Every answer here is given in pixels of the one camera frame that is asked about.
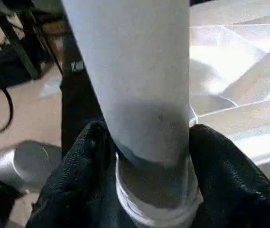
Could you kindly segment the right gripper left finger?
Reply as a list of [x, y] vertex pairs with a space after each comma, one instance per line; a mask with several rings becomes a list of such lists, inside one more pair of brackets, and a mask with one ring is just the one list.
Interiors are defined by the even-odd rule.
[[116, 228], [115, 152], [104, 122], [93, 121], [43, 186], [27, 228]]

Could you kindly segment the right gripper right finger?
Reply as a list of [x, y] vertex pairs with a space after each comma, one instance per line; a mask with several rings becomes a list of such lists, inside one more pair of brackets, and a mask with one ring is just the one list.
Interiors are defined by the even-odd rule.
[[270, 228], [270, 180], [209, 126], [189, 130], [189, 152], [210, 228]]

